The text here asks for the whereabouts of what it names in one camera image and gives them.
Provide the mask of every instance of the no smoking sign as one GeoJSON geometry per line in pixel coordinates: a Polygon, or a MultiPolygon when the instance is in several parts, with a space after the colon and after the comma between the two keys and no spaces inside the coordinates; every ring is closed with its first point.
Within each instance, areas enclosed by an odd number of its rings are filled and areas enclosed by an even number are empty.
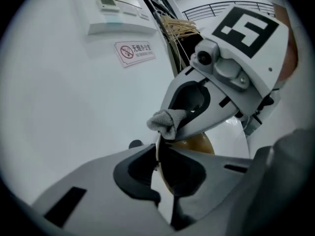
{"type": "Polygon", "coordinates": [[[115,50],[123,67],[155,59],[151,44],[147,41],[130,41],[115,43],[115,50]]]}
{"type": "Polygon", "coordinates": [[[120,48],[121,54],[126,58],[126,59],[132,59],[133,58],[133,50],[129,46],[122,46],[120,48]]]}

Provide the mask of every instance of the black and white square marker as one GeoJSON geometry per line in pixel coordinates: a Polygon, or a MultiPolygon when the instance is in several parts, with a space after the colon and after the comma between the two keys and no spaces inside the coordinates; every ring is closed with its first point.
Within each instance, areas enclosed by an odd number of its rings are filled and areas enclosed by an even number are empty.
{"type": "Polygon", "coordinates": [[[234,7],[212,35],[252,58],[275,32],[279,24],[261,14],[234,7]]]}

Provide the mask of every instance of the gray glove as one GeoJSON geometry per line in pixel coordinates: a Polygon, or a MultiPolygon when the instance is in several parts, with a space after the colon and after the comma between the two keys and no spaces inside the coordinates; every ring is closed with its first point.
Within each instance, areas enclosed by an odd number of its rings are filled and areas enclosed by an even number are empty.
{"type": "Polygon", "coordinates": [[[147,121],[147,126],[158,131],[166,140],[174,140],[179,123],[189,114],[186,110],[160,110],[147,121]]]}

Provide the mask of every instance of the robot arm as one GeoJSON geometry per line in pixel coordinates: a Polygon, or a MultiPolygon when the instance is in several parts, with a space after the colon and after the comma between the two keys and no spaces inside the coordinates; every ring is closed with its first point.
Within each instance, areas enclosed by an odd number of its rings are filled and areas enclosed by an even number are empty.
{"type": "Polygon", "coordinates": [[[255,113],[273,89],[285,58],[288,28],[238,6],[225,10],[201,35],[190,66],[170,84],[161,109],[185,109],[176,140],[255,113]]]}

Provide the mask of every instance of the black slot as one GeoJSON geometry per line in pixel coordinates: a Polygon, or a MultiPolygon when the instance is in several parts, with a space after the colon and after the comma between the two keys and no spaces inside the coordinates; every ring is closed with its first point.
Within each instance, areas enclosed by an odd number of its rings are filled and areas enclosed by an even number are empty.
{"type": "Polygon", "coordinates": [[[236,171],[236,172],[240,172],[240,173],[246,173],[246,171],[247,171],[247,168],[245,168],[245,167],[231,165],[231,164],[226,164],[224,167],[228,170],[236,171]]]}
{"type": "Polygon", "coordinates": [[[208,81],[210,81],[208,78],[204,78],[203,80],[199,81],[199,85],[204,86],[208,81]]]}
{"type": "Polygon", "coordinates": [[[189,70],[185,73],[185,75],[190,74],[192,71],[193,71],[193,67],[192,67],[191,69],[189,69],[189,70]]]}
{"type": "Polygon", "coordinates": [[[63,227],[87,190],[72,187],[44,216],[56,226],[63,227]]]}
{"type": "Polygon", "coordinates": [[[244,115],[240,111],[235,115],[236,118],[242,118],[243,116],[244,115]]]}
{"type": "Polygon", "coordinates": [[[262,122],[261,122],[261,120],[258,118],[257,115],[253,115],[252,117],[253,117],[260,125],[262,125],[262,122]]]}
{"type": "Polygon", "coordinates": [[[230,101],[231,99],[229,97],[226,97],[219,103],[219,105],[220,107],[224,108],[227,105],[227,103],[229,103],[230,101]]]}

